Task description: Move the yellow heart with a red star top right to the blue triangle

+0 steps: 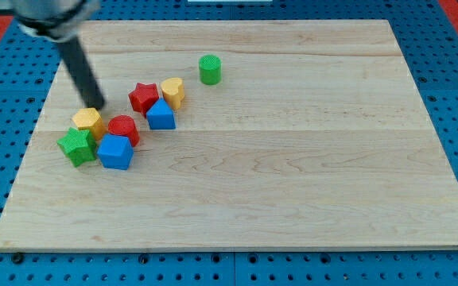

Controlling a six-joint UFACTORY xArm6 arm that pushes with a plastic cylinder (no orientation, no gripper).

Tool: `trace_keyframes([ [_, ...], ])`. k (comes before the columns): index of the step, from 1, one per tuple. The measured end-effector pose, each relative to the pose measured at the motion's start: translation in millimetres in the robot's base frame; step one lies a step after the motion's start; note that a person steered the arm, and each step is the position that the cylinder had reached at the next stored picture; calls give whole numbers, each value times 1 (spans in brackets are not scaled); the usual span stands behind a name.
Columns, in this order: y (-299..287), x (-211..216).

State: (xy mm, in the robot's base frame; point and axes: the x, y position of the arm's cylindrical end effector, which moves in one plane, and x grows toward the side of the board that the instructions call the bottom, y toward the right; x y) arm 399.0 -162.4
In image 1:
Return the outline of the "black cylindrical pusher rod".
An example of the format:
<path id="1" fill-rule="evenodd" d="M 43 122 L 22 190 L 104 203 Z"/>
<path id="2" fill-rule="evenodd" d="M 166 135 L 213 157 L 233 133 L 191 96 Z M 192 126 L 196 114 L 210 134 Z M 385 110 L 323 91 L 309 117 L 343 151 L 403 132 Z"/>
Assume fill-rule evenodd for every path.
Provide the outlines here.
<path id="1" fill-rule="evenodd" d="M 77 36 L 56 44 L 61 59 L 79 93 L 83 105 L 101 110 L 106 100 Z"/>

